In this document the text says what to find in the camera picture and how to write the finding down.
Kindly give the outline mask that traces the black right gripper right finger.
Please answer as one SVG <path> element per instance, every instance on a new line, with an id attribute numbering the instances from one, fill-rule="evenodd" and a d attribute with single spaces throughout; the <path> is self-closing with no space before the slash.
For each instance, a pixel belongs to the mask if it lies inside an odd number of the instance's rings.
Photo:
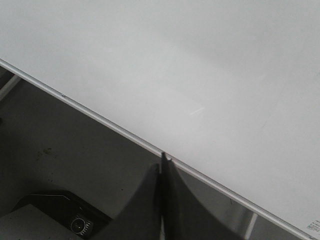
<path id="1" fill-rule="evenodd" d="M 172 160 L 161 153 L 161 203 L 166 240 L 241 240 L 194 196 Z"/>

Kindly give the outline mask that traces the black grey robot base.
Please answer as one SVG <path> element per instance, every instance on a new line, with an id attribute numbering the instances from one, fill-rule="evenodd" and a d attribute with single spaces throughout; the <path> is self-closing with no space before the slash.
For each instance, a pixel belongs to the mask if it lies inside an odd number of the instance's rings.
<path id="1" fill-rule="evenodd" d="M 2 240 L 89 240 L 112 218 L 69 191 L 23 196 L 0 218 Z"/>

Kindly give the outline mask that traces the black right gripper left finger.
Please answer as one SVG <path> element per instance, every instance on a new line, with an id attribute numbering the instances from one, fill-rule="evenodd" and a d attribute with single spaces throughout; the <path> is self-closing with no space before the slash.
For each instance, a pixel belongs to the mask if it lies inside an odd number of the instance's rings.
<path id="1" fill-rule="evenodd" d="M 153 164 L 123 210 L 96 240 L 158 240 L 161 231 L 160 170 Z"/>

